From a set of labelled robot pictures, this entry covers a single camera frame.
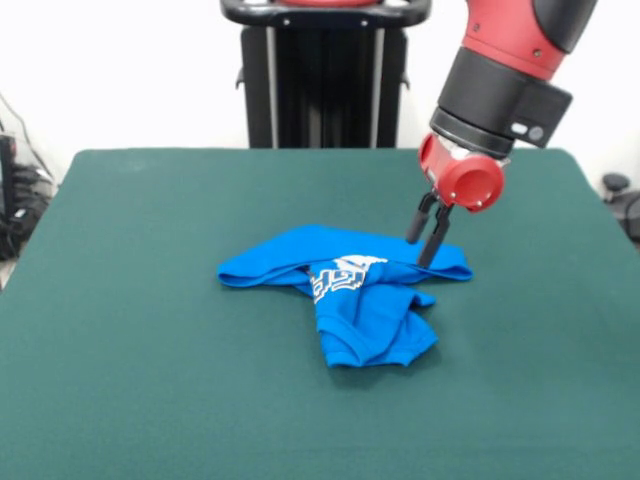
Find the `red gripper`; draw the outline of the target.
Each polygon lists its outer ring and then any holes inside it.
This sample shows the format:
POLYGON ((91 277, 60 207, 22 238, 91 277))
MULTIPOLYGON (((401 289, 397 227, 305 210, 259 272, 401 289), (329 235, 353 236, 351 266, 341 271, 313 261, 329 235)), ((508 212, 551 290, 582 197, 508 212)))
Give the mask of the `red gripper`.
POLYGON ((479 212, 493 206, 504 190, 503 163, 484 153, 467 150, 430 133, 419 149, 419 164, 435 191, 426 193, 407 229, 405 240, 416 244, 430 218, 436 196, 446 206, 436 213, 436 224, 425 242, 417 264, 429 268, 450 228, 451 206, 479 212))

